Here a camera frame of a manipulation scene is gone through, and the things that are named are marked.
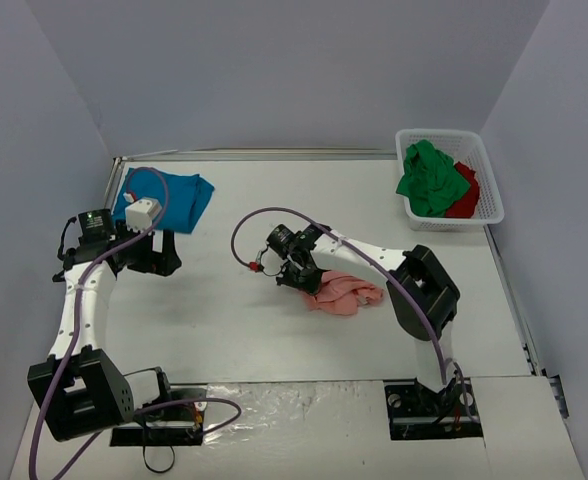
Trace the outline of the pink t shirt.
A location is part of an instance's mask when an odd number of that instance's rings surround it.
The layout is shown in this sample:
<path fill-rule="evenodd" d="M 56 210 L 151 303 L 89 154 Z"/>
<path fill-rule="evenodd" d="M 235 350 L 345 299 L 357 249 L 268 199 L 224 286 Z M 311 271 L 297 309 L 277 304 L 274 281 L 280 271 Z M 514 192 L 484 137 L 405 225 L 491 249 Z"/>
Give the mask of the pink t shirt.
<path fill-rule="evenodd" d="M 321 277 L 320 290 L 310 295 L 302 293 L 310 311 L 319 310 L 335 316 L 356 315 L 361 307 L 379 305 L 384 299 L 382 288 L 338 271 L 326 271 Z"/>

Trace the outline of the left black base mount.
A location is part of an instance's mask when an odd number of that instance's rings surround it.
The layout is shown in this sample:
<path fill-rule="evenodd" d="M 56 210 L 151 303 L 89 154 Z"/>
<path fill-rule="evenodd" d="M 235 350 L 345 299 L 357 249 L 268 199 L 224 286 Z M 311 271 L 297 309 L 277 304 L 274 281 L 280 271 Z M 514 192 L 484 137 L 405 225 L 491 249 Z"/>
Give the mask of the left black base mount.
<path fill-rule="evenodd" d="M 146 428 L 139 422 L 111 431 L 110 447 L 187 447 L 203 443 L 203 407 L 179 405 L 145 415 Z"/>

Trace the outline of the white plastic basket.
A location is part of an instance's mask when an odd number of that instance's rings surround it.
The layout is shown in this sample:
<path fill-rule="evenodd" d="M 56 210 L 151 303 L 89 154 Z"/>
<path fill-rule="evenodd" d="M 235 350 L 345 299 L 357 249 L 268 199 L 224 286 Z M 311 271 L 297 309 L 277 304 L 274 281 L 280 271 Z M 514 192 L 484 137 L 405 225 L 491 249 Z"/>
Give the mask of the white plastic basket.
<path fill-rule="evenodd" d="M 400 175 L 404 173 L 403 161 L 406 149 L 420 140 L 428 140 L 433 146 L 475 171 L 480 198 L 471 218 L 435 218 L 416 215 L 410 201 L 403 197 L 409 227 L 415 231 L 467 232 L 500 223 L 504 208 L 492 166 L 481 137 L 471 131 L 451 129 L 411 128 L 395 134 L 396 152 Z"/>

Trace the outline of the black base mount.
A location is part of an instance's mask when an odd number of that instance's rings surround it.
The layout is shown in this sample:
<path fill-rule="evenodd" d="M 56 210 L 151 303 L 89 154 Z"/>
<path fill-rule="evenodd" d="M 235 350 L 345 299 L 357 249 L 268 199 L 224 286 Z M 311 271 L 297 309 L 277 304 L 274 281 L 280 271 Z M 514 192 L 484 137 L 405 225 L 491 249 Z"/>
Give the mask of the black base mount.
<path fill-rule="evenodd" d="M 482 438 L 471 381 L 451 380 L 434 393 L 414 380 L 384 383 L 388 430 L 392 441 Z"/>
<path fill-rule="evenodd" d="M 203 443 L 203 407 L 179 405 L 145 415 L 146 428 L 139 422 L 111 431 L 110 447 L 187 447 Z"/>

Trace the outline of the red t shirt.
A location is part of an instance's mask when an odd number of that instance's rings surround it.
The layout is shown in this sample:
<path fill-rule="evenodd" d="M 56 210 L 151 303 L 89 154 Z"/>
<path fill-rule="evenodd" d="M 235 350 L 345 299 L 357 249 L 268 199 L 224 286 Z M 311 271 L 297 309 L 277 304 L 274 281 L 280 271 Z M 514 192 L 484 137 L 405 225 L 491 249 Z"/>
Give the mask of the red t shirt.
<path fill-rule="evenodd" d="M 446 218 L 469 219 L 475 214 L 480 199 L 480 186 L 476 179 L 476 171 L 463 163 L 457 162 L 455 168 L 458 173 L 469 183 L 469 189 L 445 212 Z"/>

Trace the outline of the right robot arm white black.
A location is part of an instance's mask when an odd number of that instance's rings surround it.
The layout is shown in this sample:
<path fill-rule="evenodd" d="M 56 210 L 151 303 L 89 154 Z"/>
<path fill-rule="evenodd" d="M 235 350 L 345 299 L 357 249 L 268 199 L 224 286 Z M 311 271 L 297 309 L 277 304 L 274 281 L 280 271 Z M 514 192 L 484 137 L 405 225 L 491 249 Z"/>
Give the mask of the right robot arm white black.
<path fill-rule="evenodd" d="M 452 403 L 460 291 L 432 250 L 379 247 L 312 224 L 298 232 L 280 224 L 266 246 L 282 261 L 279 285 L 317 294 L 322 275 L 336 271 L 386 289 L 397 323 L 414 340 L 420 406 L 439 413 Z"/>

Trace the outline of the green t shirt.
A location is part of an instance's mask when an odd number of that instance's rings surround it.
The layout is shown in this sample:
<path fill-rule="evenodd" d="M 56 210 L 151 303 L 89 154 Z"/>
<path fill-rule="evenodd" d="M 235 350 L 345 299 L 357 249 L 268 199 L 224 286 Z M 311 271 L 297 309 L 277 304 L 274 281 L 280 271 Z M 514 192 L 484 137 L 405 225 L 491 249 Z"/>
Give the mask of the green t shirt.
<path fill-rule="evenodd" d="M 410 203 L 421 217 L 442 218 L 448 208 L 469 189 L 451 156 L 422 139 L 408 146 L 402 162 L 403 174 L 396 194 Z"/>

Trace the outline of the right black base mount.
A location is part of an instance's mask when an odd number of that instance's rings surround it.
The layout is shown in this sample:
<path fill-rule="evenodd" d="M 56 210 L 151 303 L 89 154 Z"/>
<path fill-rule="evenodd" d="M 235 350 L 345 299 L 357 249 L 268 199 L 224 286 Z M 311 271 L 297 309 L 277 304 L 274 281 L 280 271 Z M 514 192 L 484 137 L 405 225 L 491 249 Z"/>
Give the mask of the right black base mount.
<path fill-rule="evenodd" d="M 434 393 L 414 380 L 384 383 L 388 430 L 392 441 L 482 438 L 471 381 L 451 380 Z"/>

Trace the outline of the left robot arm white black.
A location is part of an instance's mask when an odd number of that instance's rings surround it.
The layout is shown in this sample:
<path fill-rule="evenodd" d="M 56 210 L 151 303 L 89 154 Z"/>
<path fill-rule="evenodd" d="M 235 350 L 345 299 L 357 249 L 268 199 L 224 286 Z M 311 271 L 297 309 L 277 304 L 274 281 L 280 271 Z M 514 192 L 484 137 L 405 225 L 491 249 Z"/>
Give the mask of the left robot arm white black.
<path fill-rule="evenodd" d="M 130 204 L 116 220 L 107 209 L 71 218 L 81 235 L 77 245 L 61 246 L 55 282 L 65 285 L 65 301 L 56 340 L 47 359 L 30 366 L 27 382 L 40 414 L 57 441 L 67 441 L 125 424 L 134 415 L 130 385 L 103 349 L 110 297 L 124 269 L 162 277 L 182 262 L 174 233 L 154 231 L 163 208 L 152 198 Z"/>

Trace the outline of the blue folded t shirt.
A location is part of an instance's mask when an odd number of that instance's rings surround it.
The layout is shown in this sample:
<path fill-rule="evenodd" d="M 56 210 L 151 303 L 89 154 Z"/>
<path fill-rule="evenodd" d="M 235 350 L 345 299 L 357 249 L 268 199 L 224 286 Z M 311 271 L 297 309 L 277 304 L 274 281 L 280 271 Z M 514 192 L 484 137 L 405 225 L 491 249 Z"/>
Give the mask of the blue folded t shirt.
<path fill-rule="evenodd" d="M 159 230 L 171 230 L 181 234 L 191 234 L 214 193 L 214 186 L 198 174 L 174 175 L 160 172 L 168 187 L 169 207 L 158 224 Z M 113 208 L 114 220 L 125 219 L 128 205 L 124 195 L 133 193 L 137 199 L 154 198 L 165 204 L 164 189 L 160 179 L 148 169 L 136 169 L 128 172 L 122 185 L 117 202 Z"/>

